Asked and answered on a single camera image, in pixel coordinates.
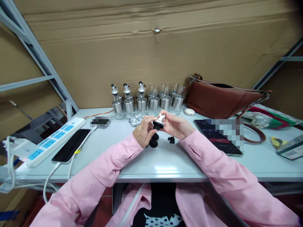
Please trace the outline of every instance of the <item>cardboard wall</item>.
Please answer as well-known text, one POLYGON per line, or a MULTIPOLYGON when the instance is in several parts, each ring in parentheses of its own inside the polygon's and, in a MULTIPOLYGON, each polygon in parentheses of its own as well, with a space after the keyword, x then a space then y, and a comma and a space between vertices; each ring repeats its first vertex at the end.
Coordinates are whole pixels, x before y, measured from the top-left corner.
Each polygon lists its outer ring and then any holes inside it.
MULTIPOLYGON (((44 76, 20 40, 0 23, 0 84, 44 76)), ((14 101, 30 117, 36 118, 62 100, 48 81, 0 93, 0 140, 24 127, 30 120, 9 101, 14 101)))
POLYGON ((194 73, 251 88, 302 36, 283 0, 15 3, 79 108, 110 107, 112 83, 194 73))
POLYGON ((286 62, 262 87, 273 90, 262 105, 303 120, 302 75, 302 62, 286 62))

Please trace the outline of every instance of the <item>leather handbag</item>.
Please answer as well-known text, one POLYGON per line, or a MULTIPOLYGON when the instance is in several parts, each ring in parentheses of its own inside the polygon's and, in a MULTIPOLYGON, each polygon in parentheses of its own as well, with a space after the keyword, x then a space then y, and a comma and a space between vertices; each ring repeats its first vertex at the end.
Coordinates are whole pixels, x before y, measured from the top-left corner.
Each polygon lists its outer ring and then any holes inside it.
MULTIPOLYGON (((237 117, 239 119, 253 105, 268 99, 271 92, 205 81, 196 73, 190 78, 188 108, 212 119, 228 119, 242 111, 237 117)), ((244 138, 245 141, 250 143, 265 141, 266 136, 261 130, 252 125, 245 123, 244 125, 256 131, 261 137, 260 141, 244 138)))

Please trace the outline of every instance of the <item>power strip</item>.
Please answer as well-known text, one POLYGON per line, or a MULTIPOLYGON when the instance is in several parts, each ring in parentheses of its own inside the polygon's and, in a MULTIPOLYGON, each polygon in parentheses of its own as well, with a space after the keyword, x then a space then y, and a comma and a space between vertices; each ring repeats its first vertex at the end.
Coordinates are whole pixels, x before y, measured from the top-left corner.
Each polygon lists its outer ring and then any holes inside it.
POLYGON ((79 128, 85 125, 86 120, 83 118, 74 118, 63 125, 58 131, 47 137, 37 145, 37 150, 30 156, 20 158, 25 164, 36 167, 44 161, 59 146, 67 141, 79 128))

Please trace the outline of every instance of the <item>phone screen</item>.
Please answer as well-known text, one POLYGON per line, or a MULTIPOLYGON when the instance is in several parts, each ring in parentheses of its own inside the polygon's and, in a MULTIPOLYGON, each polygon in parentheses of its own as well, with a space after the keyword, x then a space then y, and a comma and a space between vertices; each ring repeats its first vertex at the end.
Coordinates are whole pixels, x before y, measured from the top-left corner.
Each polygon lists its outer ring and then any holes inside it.
POLYGON ((90 131, 90 129, 79 129, 76 131, 75 134, 69 138, 67 143, 64 144, 64 146, 53 157, 52 161, 68 162, 90 131))
POLYGON ((205 137, 219 150, 229 155, 243 155, 232 142, 216 130, 214 125, 208 124, 205 120, 195 120, 195 123, 205 137))

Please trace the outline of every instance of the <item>floor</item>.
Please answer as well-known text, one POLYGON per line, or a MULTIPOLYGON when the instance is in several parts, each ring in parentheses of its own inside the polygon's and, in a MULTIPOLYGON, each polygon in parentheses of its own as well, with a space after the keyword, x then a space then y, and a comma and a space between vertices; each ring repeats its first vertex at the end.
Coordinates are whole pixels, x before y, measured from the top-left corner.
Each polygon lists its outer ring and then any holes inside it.
MULTIPOLYGON (((219 207, 222 207, 221 201, 218 200, 217 197, 212 196, 212 193, 208 191, 208 189, 203 187, 205 192, 204 201, 208 206, 215 212, 215 214, 226 224, 226 218, 228 216, 226 213, 223 213, 219 207)), ((47 199, 49 200, 51 197, 51 193, 46 194, 47 199)), ((303 209, 298 204, 302 206, 303 194, 297 195, 280 195, 276 197, 281 202, 283 202, 286 206, 288 206, 291 210, 293 210, 299 217, 303 217, 303 209)), ((28 211, 24 221, 20 225, 20 227, 28 227, 40 211, 40 209, 44 206, 43 194, 40 192, 32 204, 30 210, 28 211)), ((106 188, 104 194, 102 195, 97 213, 95 216, 95 220, 93 222, 92 227, 104 227, 110 218, 112 217, 112 188, 106 188)))

